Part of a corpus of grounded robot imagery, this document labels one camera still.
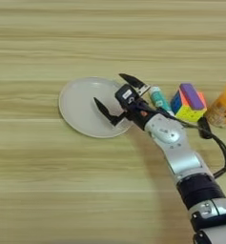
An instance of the black cable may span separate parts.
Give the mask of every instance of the black cable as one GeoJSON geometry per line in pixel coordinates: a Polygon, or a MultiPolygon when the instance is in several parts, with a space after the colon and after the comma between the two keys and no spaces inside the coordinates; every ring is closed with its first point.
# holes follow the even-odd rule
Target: black cable
{"type": "Polygon", "coordinates": [[[161,109],[159,111],[157,110],[153,110],[153,109],[150,109],[149,107],[141,107],[140,105],[145,105],[144,103],[136,103],[136,107],[142,111],[145,111],[145,112],[153,112],[153,113],[161,113],[163,116],[169,118],[169,119],[173,119],[175,121],[178,121],[179,123],[181,123],[183,126],[187,127],[187,128],[194,128],[194,129],[198,129],[198,130],[202,130],[204,132],[206,132],[207,134],[209,134],[213,139],[214,141],[217,143],[217,145],[220,147],[220,149],[222,150],[222,153],[223,153],[223,156],[224,156],[224,167],[221,168],[219,171],[217,171],[216,173],[214,173],[214,177],[215,178],[219,178],[221,177],[223,174],[226,173],[226,145],[224,144],[224,142],[222,140],[220,140],[216,135],[214,135],[213,133],[203,129],[203,128],[200,128],[196,125],[193,125],[191,123],[188,123],[184,120],[181,120],[181,119],[178,119],[174,116],[171,116],[169,113],[167,113],[165,110],[161,109]]]}

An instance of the green object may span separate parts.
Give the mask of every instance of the green object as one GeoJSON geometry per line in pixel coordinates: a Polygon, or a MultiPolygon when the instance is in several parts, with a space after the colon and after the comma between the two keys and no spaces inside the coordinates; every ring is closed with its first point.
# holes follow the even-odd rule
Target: green object
{"type": "Polygon", "coordinates": [[[149,90],[149,95],[156,108],[160,107],[167,111],[169,114],[174,115],[167,99],[159,87],[151,87],[149,90]]]}

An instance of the white plate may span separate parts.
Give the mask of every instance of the white plate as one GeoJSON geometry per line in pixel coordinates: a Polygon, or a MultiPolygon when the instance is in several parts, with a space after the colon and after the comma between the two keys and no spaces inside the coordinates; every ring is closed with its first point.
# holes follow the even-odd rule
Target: white plate
{"type": "Polygon", "coordinates": [[[124,119],[116,127],[98,110],[93,98],[98,98],[113,115],[123,111],[114,98],[120,84],[99,77],[77,79],[68,83],[59,96],[62,116],[77,131],[88,136],[107,138],[125,132],[131,125],[124,119]]]}

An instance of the wood grain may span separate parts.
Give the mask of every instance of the wood grain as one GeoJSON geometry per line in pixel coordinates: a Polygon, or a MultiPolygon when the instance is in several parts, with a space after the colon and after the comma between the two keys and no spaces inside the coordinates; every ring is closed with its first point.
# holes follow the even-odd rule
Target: wood grain
{"type": "MultiPolygon", "coordinates": [[[[226,1],[0,0],[0,243],[192,243],[145,133],[93,139],[59,115],[68,81],[119,72],[168,97],[191,81],[211,103],[226,83],[226,1]]],[[[217,170],[216,144],[188,134],[217,170]]]]}

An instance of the colorful cube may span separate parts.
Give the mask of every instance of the colorful cube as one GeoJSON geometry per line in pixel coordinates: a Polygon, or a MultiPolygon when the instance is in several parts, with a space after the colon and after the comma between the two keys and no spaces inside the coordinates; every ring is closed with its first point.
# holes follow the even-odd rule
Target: colorful cube
{"type": "Polygon", "coordinates": [[[184,95],[184,92],[181,89],[178,90],[171,101],[171,107],[176,118],[196,122],[207,111],[207,105],[203,93],[197,91],[196,94],[203,104],[201,110],[193,109],[190,102],[188,102],[184,95]]]}

